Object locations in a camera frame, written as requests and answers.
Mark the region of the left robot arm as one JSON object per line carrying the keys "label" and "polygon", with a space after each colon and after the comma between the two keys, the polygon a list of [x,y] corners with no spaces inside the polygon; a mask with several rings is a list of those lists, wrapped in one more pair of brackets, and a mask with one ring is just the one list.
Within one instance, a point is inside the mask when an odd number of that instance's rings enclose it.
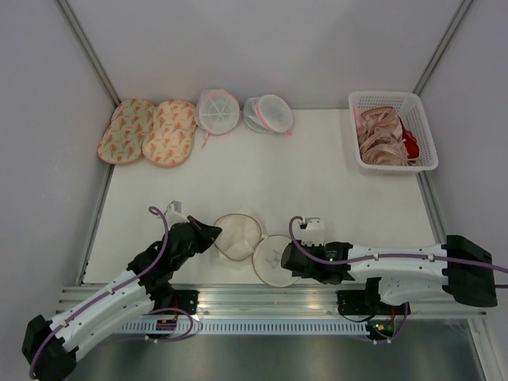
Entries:
{"label": "left robot arm", "polygon": [[221,232],[192,216],[173,225],[165,223],[162,239],[137,254],[100,291],[49,319],[33,318],[21,346],[29,378],[66,379],[92,348],[139,316],[173,314],[193,324],[191,312],[175,303],[169,281],[187,260],[210,248]]}

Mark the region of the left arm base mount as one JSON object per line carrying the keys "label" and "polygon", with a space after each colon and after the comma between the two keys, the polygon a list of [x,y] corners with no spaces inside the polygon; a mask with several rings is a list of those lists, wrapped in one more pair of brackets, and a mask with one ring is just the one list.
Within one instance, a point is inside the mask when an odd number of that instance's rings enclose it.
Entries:
{"label": "left arm base mount", "polygon": [[154,310],[164,308],[180,308],[190,315],[197,311],[198,307],[197,290],[173,290],[171,294],[160,297],[155,301]]}

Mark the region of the cream mesh laundry bag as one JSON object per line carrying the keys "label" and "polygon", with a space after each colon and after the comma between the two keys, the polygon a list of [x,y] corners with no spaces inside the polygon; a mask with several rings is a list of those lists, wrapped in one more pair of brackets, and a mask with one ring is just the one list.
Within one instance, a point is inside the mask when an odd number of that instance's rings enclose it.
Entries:
{"label": "cream mesh laundry bag", "polygon": [[291,242],[288,236],[266,234],[261,222],[245,212],[225,214],[214,225],[221,229],[214,242],[221,260],[253,271],[260,282],[270,287],[285,288],[299,281],[298,276],[282,267],[283,251]]}

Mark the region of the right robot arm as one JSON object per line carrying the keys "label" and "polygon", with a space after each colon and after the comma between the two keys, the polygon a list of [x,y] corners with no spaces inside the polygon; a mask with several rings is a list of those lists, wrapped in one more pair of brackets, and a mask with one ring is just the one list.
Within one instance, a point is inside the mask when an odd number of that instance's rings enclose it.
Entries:
{"label": "right robot arm", "polygon": [[292,241],[282,268],[322,284],[363,284],[364,308],[379,314],[388,306],[449,295],[465,306],[498,305],[491,254],[465,237],[449,235],[443,244],[423,248],[369,248],[333,241],[305,246]]}

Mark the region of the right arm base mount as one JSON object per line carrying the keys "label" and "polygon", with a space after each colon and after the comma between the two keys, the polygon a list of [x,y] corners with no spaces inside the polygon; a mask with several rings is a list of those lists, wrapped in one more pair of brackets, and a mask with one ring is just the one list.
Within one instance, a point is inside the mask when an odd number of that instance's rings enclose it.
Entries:
{"label": "right arm base mount", "polygon": [[390,306],[381,301],[368,301],[365,291],[350,290],[337,292],[337,310],[341,316],[380,317],[403,315],[406,312],[405,304]]}

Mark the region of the pink bra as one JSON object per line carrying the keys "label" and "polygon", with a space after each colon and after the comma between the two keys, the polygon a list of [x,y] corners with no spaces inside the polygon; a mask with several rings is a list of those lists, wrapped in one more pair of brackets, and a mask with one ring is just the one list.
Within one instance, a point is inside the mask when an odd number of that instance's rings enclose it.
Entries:
{"label": "pink bra", "polygon": [[402,140],[400,117],[393,106],[361,112],[354,109],[360,158],[365,164],[410,166]]}

